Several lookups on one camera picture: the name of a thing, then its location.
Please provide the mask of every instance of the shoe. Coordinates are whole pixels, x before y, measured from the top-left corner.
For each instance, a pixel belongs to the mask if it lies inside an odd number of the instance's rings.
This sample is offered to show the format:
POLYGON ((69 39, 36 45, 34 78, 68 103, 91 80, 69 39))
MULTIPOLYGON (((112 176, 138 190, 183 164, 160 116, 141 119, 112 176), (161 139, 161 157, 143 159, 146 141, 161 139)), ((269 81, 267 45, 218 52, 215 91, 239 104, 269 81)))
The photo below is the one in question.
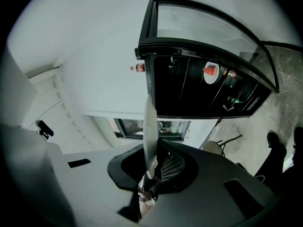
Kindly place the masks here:
POLYGON ((303 164, 303 128, 297 127, 294 130, 294 156, 293 163, 295 166, 302 166, 303 164))
POLYGON ((278 146, 280 144, 279 137, 276 133, 269 132, 267 134, 267 142, 269 144, 269 148, 273 148, 274 146, 278 146))
POLYGON ((294 144, 297 147, 303 147, 303 128, 301 127, 294 130, 294 144))

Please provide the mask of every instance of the chair leg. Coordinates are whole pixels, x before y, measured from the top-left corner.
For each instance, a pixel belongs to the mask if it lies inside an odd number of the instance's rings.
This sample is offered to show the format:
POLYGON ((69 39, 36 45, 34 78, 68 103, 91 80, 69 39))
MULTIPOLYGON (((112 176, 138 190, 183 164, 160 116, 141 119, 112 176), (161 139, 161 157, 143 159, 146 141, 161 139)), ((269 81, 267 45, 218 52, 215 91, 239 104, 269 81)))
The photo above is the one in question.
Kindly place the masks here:
POLYGON ((221 147, 221 146, 223 146, 223 145, 226 145, 228 142, 234 141, 234 140, 236 140, 236 139, 238 139, 238 138, 240 138, 240 137, 242 137, 242 135, 239 135, 239 136, 237 136, 237 137, 235 137, 235 138, 232 138, 232 139, 230 139, 230 140, 227 140, 227 141, 223 142, 222 144, 220 144, 219 146, 221 147))

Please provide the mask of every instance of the black frame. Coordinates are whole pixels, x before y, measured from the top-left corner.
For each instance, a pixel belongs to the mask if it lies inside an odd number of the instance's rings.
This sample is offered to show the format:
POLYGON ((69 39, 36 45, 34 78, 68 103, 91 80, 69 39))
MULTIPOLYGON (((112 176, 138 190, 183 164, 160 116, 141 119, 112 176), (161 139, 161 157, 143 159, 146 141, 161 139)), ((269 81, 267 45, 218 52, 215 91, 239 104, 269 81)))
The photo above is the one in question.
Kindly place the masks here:
POLYGON ((154 71, 151 67, 150 57, 152 55, 161 55, 169 53, 171 55, 188 55, 191 57, 203 57, 215 63, 223 63, 256 79, 258 82, 266 86, 271 91, 278 93, 279 85, 276 75, 276 70, 270 53, 263 42, 261 42, 248 28, 241 24, 231 16, 221 12, 211 6, 191 1, 191 0, 150 0, 144 16, 142 30, 139 39, 138 48, 135 48, 135 55, 138 60, 145 60, 146 79, 148 93, 152 97, 155 105, 155 89, 153 85, 154 71), (264 50, 271 66, 275 84, 269 80, 261 71, 245 61, 241 57, 221 49, 219 47, 209 45, 203 42, 179 39, 179 38, 164 38, 157 37, 158 26, 158 6, 159 4, 170 4, 182 6, 190 9, 196 9, 228 22, 243 32, 258 48, 264 50))
POLYGON ((270 45, 270 46, 279 46, 287 49, 291 49, 294 51, 298 51, 303 53, 303 47, 294 45, 294 44, 287 44, 287 43, 280 43, 280 42, 274 42, 274 41, 262 41, 264 45, 270 45))
POLYGON ((136 132, 130 132, 129 133, 128 130, 126 129, 126 127, 125 127, 123 119, 114 119, 114 120, 115 120, 115 123, 116 123, 118 129, 120 130, 120 133, 116 133, 116 135, 119 135, 120 138, 143 139, 143 136, 142 137, 140 137, 140 136, 135 137, 135 136, 130 135, 130 134, 133 134, 133 133, 136 133, 136 132))

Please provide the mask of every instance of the white wall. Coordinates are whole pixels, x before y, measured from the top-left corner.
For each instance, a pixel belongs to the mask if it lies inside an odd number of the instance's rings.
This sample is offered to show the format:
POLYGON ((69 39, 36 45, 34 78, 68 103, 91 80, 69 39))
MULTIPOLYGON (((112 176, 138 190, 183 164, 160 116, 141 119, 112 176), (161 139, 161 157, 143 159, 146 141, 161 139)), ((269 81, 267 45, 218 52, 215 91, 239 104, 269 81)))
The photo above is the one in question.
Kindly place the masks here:
MULTIPOLYGON (((144 73, 130 71, 149 0, 33 0, 18 19, 8 47, 28 73, 63 64, 67 89, 82 113, 142 119, 144 73)), ((197 0, 212 5, 259 39, 300 45, 272 0, 197 0)))
POLYGON ((91 121, 91 117, 81 115, 69 99, 61 68, 25 79, 35 87, 38 94, 21 124, 24 129, 38 131, 35 122, 43 120, 54 132, 48 142, 59 145, 64 154, 112 147, 91 121))

